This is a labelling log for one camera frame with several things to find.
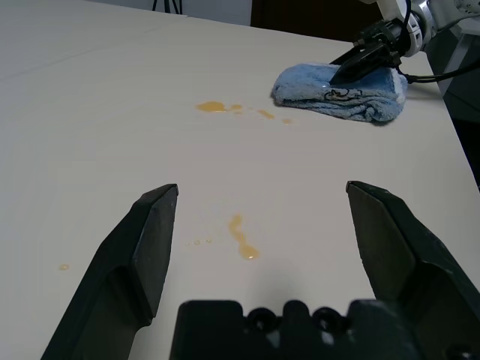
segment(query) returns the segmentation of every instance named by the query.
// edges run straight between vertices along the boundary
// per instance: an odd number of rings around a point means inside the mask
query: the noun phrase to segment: white table
[[[169,271],[131,359],[168,359],[188,299],[280,313],[290,299],[344,312],[373,298],[348,180],[403,197],[478,287],[480,196],[436,85],[412,86],[385,127],[272,104],[283,69],[349,48],[185,18],[0,81],[0,357],[41,356],[98,245],[141,193],[170,182],[180,195]],[[404,67],[431,74],[423,54]],[[204,101],[246,111],[200,112]],[[259,259],[239,256],[234,214]]]

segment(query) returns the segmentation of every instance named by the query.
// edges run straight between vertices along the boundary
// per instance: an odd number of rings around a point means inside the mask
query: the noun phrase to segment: dark doorway
[[[253,0],[251,25],[342,41],[382,19],[377,4],[359,0]]]

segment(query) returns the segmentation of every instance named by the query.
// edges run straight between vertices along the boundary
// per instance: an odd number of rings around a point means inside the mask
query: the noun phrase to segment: folded towel
[[[381,67],[351,84],[330,86],[337,65],[298,64],[277,79],[271,96],[277,105],[298,107],[360,122],[389,122],[405,104],[407,80]]]

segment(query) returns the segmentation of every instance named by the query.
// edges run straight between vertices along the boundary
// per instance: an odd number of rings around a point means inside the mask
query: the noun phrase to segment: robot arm
[[[365,4],[376,2],[383,21],[362,31],[355,47],[332,62],[340,65],[331,79],[333,86],[360,80],[382,66],[397,67],[402,56],[410,57],[423,50],[437,33],[463,19],[480,15],[478,0],[360,1]],[[411,14],[406,31],[402,31],[407,2],[411,2]]]

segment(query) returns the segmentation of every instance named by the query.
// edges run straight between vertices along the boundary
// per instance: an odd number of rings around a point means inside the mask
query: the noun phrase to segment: yellow liquid spill
[[[257,111],[260,115],[262,116],[265,116],[267,119],[275,119],[275,115],[271,114],[270,112],[268,111],[265,111],[265,110],[258,110]]]
[[[225,113],[225,105],[218,101],[207,101],[206,103],[199,103],[196,108],[198,110],[206,111],[207,113]]]
[[[235,215],[228,225],[230,233],[238,242],[238,252],[241,257],[246,260],[256,259],[260,256],[260,252],[255,247],[247,244],[245,234],[241,230],[242,221],[243,217],[241,215]]]
[[[206,111],[207,113],[226,113],[227,111],[241,112],[243,106],[239,103],[234,103],[229,109],[225,107],[224,103],[219,101],[207,101],[206,103],[199,103],[196,108],[198,110]]]

